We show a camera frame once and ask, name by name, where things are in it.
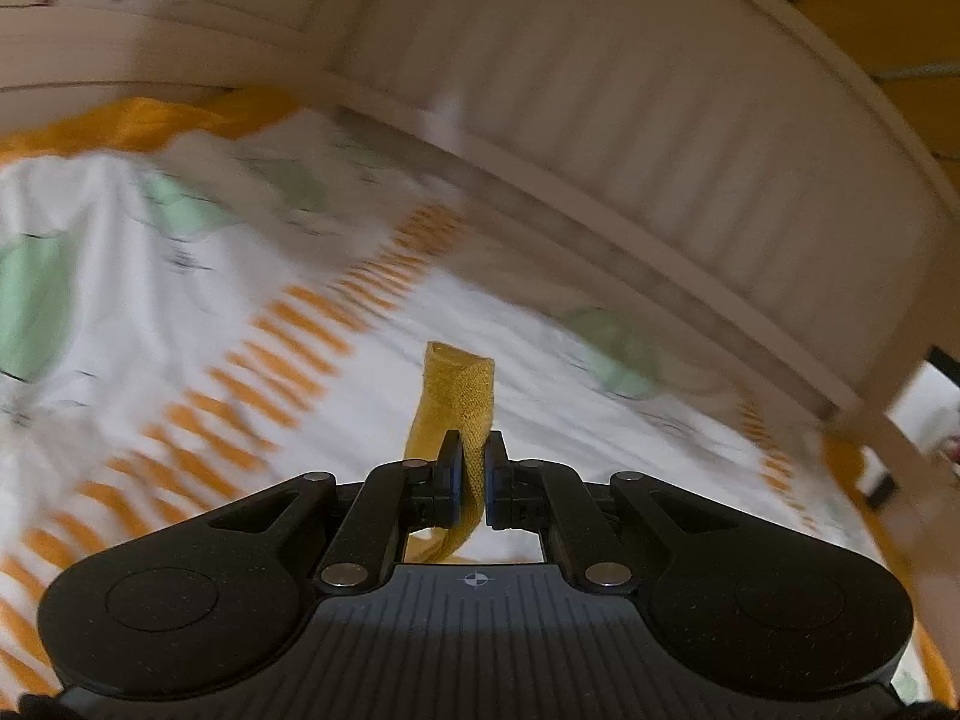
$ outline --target silver rivet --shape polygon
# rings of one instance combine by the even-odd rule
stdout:
[[[584,576],[601,587],[616,587],[627,584],[634,576],[627,566],[618,562],[595,562],[584,571]]]
[[[366,568],[358,562],[335,562],[320,571],[320,579],[334,587],[355,587],[367,576]]]

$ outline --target metal screw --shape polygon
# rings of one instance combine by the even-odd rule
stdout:
[[[584,571],[584,576],[601,587],[618,587],[621,584],[627,584],[634,575],[622,563],[595,562]]]
[[[335,562],[320,571],[320,579],[334,587],[355,587],[367,576],[366,568],[358,562]]]
[[[422,485],[430,481],[430,466],[426,460],[405,460],[401,464],[406,471],[407,482],[411,485]]]

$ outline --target bed sheet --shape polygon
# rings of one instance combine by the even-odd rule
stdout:
[[[83,554],[397,459],[426,341],[496,361],[513,457],[595,482],[639,469],[880,558],[735,382],[468,228],[462,201],[309,111],[0,173],[3,695],[56,687],[35,604]],[[539,560],[539,544],[481,527],[457,557]],[[912,649],[898,688],[928,695]]]

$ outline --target crib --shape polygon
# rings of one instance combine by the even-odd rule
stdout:
[[[957,678],[960,493],[885,413],[930,348],[960,357],[960,173],[916,103],[955,66],[851,47],[832,2],[0,0],[0,128],[294,95],[768,422],[872,450],[896,506],[858,508]]]

